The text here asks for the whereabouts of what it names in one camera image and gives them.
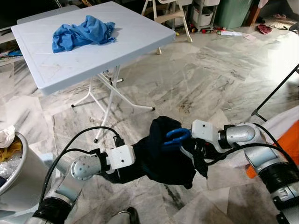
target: orange fabric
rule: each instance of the orange fabric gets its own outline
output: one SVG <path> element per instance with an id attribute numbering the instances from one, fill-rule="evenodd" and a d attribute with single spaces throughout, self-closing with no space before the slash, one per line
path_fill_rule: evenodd
<path id="1" fill-rule="evenodd" d="M 278 143 L 292 157 L 296 165 L 299 165 L 299 120 L 284 133 Z M 252 166 L 246 169 L 246 174 L 251 179 L 256 176 Z"/>

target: blue towel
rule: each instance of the blue towel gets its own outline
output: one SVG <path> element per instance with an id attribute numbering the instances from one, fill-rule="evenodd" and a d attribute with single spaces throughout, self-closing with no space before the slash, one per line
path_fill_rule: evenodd
<path id="1" fill-rule="evenodd" d="M 115 38 L 111 37 L 114 26 L 114 22 L 103 23 L 91 15 L 87 15 L 85 22 L 79 26 L 63 24 L 53 34 L 53 53 L 70 51 L 75 46 L 90 43 L 115 42 Z"/>

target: white folding table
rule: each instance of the white folding table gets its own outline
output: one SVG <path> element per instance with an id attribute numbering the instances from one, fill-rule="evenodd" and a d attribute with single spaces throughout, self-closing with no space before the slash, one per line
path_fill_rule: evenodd
<path id="1" fill-rule="evenodd" d="M 54 54 L 52 35 L 64 23 L 81 24 L 87 15 L 103 22 L 114 22 L 112 36 L 116 42 L 104 45 L 89 44 L 69 52 Z M 72 107 L 91 96 L 108 118 L 114 94 L 132 107 L 154 110 L 154 107 L 135 105 L 116 88 L 120 65 L 149 53 L 175 39 L 175 32 L 114 2 L 83 8 L 12 27 L 13 34 L 37 87 L 43 94 L 51 94 L 68 86 L 91 79 L 88 94 Z M 114 68 L 112 82 L 105 71 Z M 91 93 L 93 77 L 99 78 L 110 90 L 105 109 Z"/>

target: white chair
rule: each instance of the white chair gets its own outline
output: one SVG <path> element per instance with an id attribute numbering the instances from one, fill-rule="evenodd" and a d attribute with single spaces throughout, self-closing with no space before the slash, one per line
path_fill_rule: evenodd
<path id="1" fill-rule="evenodd" d="M 175 18 L 182 18 L 183 20 L 183 24 L 184 24 L 184 27 L 185 27 L 185 31 L 186 31 L 186 34 L 187 34 L 187 41 L 188 42 L 192 42 L 192 38 L 190 37 L 190 34 L 189 34 L 189 30 L 188 30 L 188 26 L 187 26 L 187 22 L 186 22 L 186 19 L 185 19 L 185 13 L 183 11 L 183 6 L 182 6 L 182 3 L 180 0 L 158 0 L 161 4 L 167 4 L 167 7 L 166 7 L 166 14 L 165 15 L 161 15 L 161 16 L 158 16 L 157 17 L 157 8 L 156 8 L 156 0 L 146 0 L 145 1 L 145 4 L 144 4 L 144 7 L 143 7 L 143 10 L 141 12 L 141 15 L 144 15 L 145 14 L 145 11 L 146 11 L 146 7 L 148 5 L 148 2 L 149 1 L 152 1 L 153 2 L 153 12 L 154 12 L 154 20 L 158 23 L 163 23 L 163 22 L 166 22 L 168 20 L 172 20 L 172 19 L 175 19 Z M 174 10 L 172 13 L 170 14 L 167 14 L 168 12 L 168 8 L 169 8 L 169 5 L 170 3 L 173 3 L 173 4 L 178 4 L 178 8 L 179 10 L 178 11 L 175 11 L 175 5 L 174 5 Z M 158 48 L 157 49 L 157 55 L 160 55 L 162 52 L 161 52 L 161 49 Z"/>

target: green bin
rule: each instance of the green bin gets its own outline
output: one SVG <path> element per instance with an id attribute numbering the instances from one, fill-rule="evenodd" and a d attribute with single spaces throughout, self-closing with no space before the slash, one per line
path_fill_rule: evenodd
<path id="1" fill-rule="evenodd" d="M 226 29 L 240 27 L 252 0 L 221 0 L 217 9 L 216 24 Z"/>

